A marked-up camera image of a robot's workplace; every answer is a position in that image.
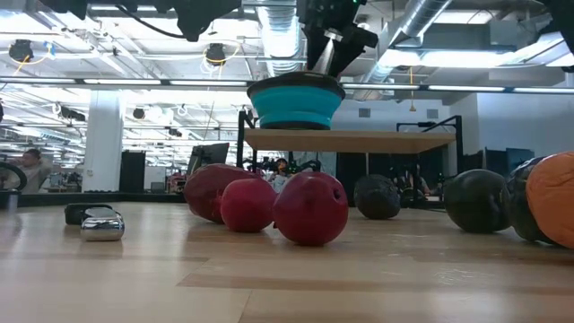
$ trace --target ceiling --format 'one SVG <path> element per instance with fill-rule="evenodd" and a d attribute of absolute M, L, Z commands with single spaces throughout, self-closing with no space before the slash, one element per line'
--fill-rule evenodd
<path fill-rule="evenodd" d="M 370 1 L 360 9 L 359 16 L 371 31 L 381 32 L 386 22 L 392 22 L 404 13 L 406 3 L 406 0 Z M 197 43 L 190 43 L 151 31 L 110 8 L 94 8 L 86 21 L 80 21 L 70 13 L 52 13 L 41 4 L 37 5 L 38 11 L 25 13 L 5 10 L 0 4 L 0 75 L 222 80 L 260 80 L 269 75 L 269 56 L 261 37 L 261 25 L 259 21 L 252 20 L 254 16 L 257 17 L 253 7 L 245 7 L 247 19 L 218 19 L 201 35 Z M 144 20 L 153 26 L 179 33 L 173 13 L 160 16 L 152 11 L 141 11 L 139 14 L 147 17 Z M 544 14 L 544 8 L 533 1 L 454 0 L 435 23 L 485 25 L 494 20 L 528 22 L 541 14 Z M 524 25 L 522 28 L 532 32 Z M 37 64 L 20 65 L 8 56 L 7 51 L 16 39 L 32 40 L 34 58 L 31 62 Z M 305 41 L 301 33 L 301 48 L 305 48 Z M 53 46 L 53 55 L 45 54 L 48 52 L 46 43 Z M 206 62 L 204 52 L 211 43 L 224 45 L 228 58 L 224 65 L 214 66 Z M 305 51 L 301 50 L 296 58 L 304 62 L 305 56 Z M 343 72 L 343 79 L 357 82 L 377 60 L 377 51 L 368 48 Z M 554 85 L 563 80 L 563 72 L 558 67 L 543 65 L 513 65 L 494 69 L 414 66 L 412 69 L 395 68 L 390 78 L 395 83 Z M 11 142 L 32 142 L 35 145 L 43 143 L 44 146 L 53 147 L 50 151 L 58 163 L 75 165 L 82 162 L 85 123 L 74 122 L 75 127 L 56 127 L 68 124 L 69 121 L 59 118 L 54 111 L 57 105 L 64 106 L 88 118 L 91 97 L 89 89 L 8 84 L 0 95 L 6 115 L 4 120 L 36 124 L 35 127 L 4 128 L 1 135 L 4 146 L 0 148 L 5 153 L 21 153 L 26 148 L 26 145 L 14 145 Z M 146 150 L 151 157 L 150 163 L 164 165 L 174 163 L 187 166 L 188 156 L 195 144 L 229 141 L 234 145 L 237 138 L 237 113 L 250 104 L 243 92 L 123 90 L 123 95 L 126 101 L 125 148 Z M 410 99 L 410 95 L 410 92 L 396 92 L 387 99 Z M 415 99 L 444 101 L 450 95 L 417 92 Z M 157 118 L 138 120 L 133 117 L 134 109 L 159 109 L 169 118 L 161 122 Z M 179 139 L 186 141 L 177 143 L 177 138 L 162 129 L 165 123 L 174 127 L 192 127 L 193 131 L 186 131 Z M 50 124 L 51 127 L 42 127 L 41 124 Z M 214 127 L 226 130 L 216 131 Z M 173 142 L 171 147 L 157 147 L 157 143 L 166 140 Z M 69 141 L 67 146 L 61 145 L 65 141 Z M 233 149 L 230 162 L 234 160 Z M 244 155 L 249 154 L 250 150 L 246 148 Z"/>

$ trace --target air duct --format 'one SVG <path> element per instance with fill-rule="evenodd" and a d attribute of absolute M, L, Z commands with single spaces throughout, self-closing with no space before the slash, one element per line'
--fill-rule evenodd
<path fill-rule="evenodd" d="M 266 0 L 272 3 L 277 0 Z M 261 38 L 268 57 L 295 57 L 300 47 L 300 27 L 296 9 L 291 7 L 258 7 L 257 15 L 261 22 Z M 269 62 L 270 76 L 293 72 L 299 69 L 297 62 Z"/>
<path fill-rule="evenodd" d="M 429 29 L 432 23 L 439 18 L 440 14 L 447 9 L 448 5 L 452 0 L 410 0 L 404 9 L 404 14 L 399 18 L 400 23 L 394 29 L 395 32 L 388 35 L 387 42 L 381 44 L 379 42 L 379 47 L 383 46 L 386 51 L 389 47 L 397 45 L 399 43 L 404 43 L 406 40 L 415 39 L 414 43 L 405 43 L 406 46 L 417 47 L 422 44 L 422 35 Z M 391 74 L 394 66 L 382 65 L 379 61 L 373 66 L 373 68 L 365 74 L 362 81 L 364 83 L 383 83 L 388 76 Z M 354 100 L 367 100 L 377 97 L 382 97 L 382 95 L 373 96 L 372 91 L 369 90 L 359 90 L 355 91 L 352 95 Z"/>

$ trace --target dark red ball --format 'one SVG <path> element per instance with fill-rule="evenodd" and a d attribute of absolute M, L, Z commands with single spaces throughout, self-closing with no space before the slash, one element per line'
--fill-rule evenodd
<path fill-rule="evenodd" d="M 348 216 L 343 185 L 321 172 L 302 172 L 289 179 L 273 206 L 277 229 L 303 246 L 322 246 L 334 240 Z"/>
<path fill-rule="evenodd" d="M 196 215 L 223 224 L 220 212 L 221 198 L 225 188 L 237 179 L 259 179 L 249 171 L 225 164 L 207 165 L 197 170 L 189 179 L 183 195 L 189 209 Z"/>
<path fill-rule="evenodd" d="M 235 232 L 259 232 L 273 222 L 277 193 L 262 179 L 238 179 L 222 196 L 222 219 Z"/>

